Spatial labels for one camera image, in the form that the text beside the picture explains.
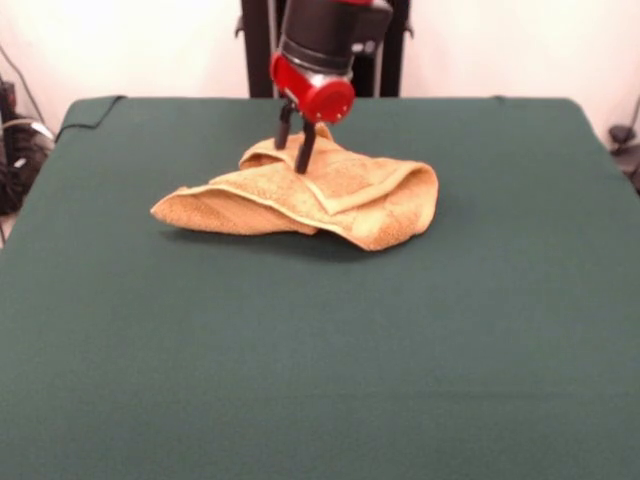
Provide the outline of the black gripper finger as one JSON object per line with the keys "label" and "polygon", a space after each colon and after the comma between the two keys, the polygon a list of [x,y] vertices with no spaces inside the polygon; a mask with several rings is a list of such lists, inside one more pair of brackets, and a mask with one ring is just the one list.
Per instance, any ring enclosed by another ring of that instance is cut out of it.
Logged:
{"label": "black gripper finger", "polygon": [[286,147],[293,113],[294,104],[291,100],[286,100],[280,110],[278,130],[274,136],[274,146],[276,149],[284,149]]}
{"label": "black gripper finger", "polygon": [[316,124],[308,120],[303,121],[303,142],[299,147],[296,161],[295,171],[298,174],[307,172],[312,151],[316,141]]}

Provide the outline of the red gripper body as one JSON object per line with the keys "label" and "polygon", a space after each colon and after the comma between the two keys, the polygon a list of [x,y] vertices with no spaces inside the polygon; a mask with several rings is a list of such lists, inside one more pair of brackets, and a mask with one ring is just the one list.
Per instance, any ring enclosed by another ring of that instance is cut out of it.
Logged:
{"label": "red gripper body", "polygon": [[271,58],[270,76],[286,100],[279,118],[282,125],[290,123],[294,110],[310,122],[332,124],[351,112],[356,95],[349,77],[305,70],[281,52]]}

